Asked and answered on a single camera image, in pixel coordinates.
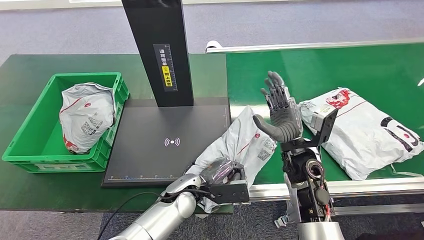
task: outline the black cable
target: black cable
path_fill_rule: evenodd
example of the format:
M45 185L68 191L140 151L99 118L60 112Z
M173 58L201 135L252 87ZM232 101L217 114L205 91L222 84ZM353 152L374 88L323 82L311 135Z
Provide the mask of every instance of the black cable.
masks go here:
M103 232L105 232L105 230L106 230L106 227L108 226L108 224L109 224L109 222L112 220L112 218L114 218L114 216L119 212L119 210L121 210L121 208L125 205L125 204L127 204L129 201L131 201L132 199L134 199L135 197L138 197L138 196L140 196L140 195L143 195L143 194L153 194L153 195L156 195L158 198L160 198L160 199L162 199L162 200L169 200L169 199L173 199L175 196L178 196L178 195L180 195L181 193L185 193L185 192L188 192L188 193L200 193L200 194L211 194L210 192L208 192L208 191L203 191L203 190L199 190L199 189L183 189L183 190L181 190L181 191L178 191L178 192L176 192L176 193L174 193L174 194L172 194L172 195L169 195L169 196L162 196L162 195L160 195L159 193L156 193L156 192L152 192L152 191L145 191L145 192L140 192L140 193L137 193L137 194L135 194L134 196L132 196L132 197L130 197L130 198L128 198L125 202L123 202L113 213L112 213L112 215L109 217L109 219L106 221L106 224L102 227L102 229L101 229L101 231L100 231L100 233L98 234L98 237L97 237L97 240L100 240L100 238L102 238L102 235L103 235Z

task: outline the robotic arm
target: robotic arm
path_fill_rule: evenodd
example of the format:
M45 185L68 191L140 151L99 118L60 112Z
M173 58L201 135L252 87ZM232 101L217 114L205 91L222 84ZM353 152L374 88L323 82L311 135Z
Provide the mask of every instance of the robotic arm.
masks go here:
M302 137L302 120L295 99L276 72L268 72L264 88L272 124L260 115L253 116L257 127L280 143L284 181L290 192L287 215L275 224L298 223L299 240L344 240L339 224L331 221L333 205L321 165L320 146L326 142L337 116L337 109L324 105L314 112L311 127L316 132L309 140Z
M215 184L224 179L228 179L227 184ZM224 159L212 163L200 175L181 176L161 196L129 227L110 240L165 240L193 215L203 197L217 204L246 203L250 200L244 166Z
M290 192L287 215L275 221L277 226L298 223L299 240L344 240L334 215L319 147L330 137L337 109L323 106L312 116L316 131L309 140L302 137L299 108L283 79L268 72L262 88L272 124L254 115L257 127L280 143L284 181ZM249 201L244 167L233 161L212 163L200 175L185 174L171 183L156 202L132 225L110 240L164 240L195 211L197 203L207 197L217 204Z

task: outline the black vertical pole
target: black vertical pole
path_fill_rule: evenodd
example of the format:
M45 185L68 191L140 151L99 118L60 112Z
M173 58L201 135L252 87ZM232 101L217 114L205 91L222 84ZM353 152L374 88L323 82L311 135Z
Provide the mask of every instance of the black vertical pole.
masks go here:
M193 106L181 0L122 0L158 107Z

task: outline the red wire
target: red wire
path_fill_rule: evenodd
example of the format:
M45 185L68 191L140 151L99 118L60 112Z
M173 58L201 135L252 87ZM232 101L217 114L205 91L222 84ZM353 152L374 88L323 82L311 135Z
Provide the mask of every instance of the red wire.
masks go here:
M328 204L325 205L325 211L326 211L326 215L329 216L330 215L330 208L329 208Z

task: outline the silver robotic arm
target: silver robotic arm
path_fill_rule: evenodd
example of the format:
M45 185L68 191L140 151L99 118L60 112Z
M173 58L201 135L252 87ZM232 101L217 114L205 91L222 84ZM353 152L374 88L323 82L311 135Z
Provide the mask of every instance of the silver robotic arm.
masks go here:
M193 215L203 197L217 204L249 202L244 166L221 159L209 165L200 175L181 176L129 227L110 240L165 240Z
M195 174L185 174L171 183L162 196L172 195L188 188L202 186L202 178ZM129 227L110 240L164 240L196 209L199 196L182 192L172 201L157 201L138 217Z

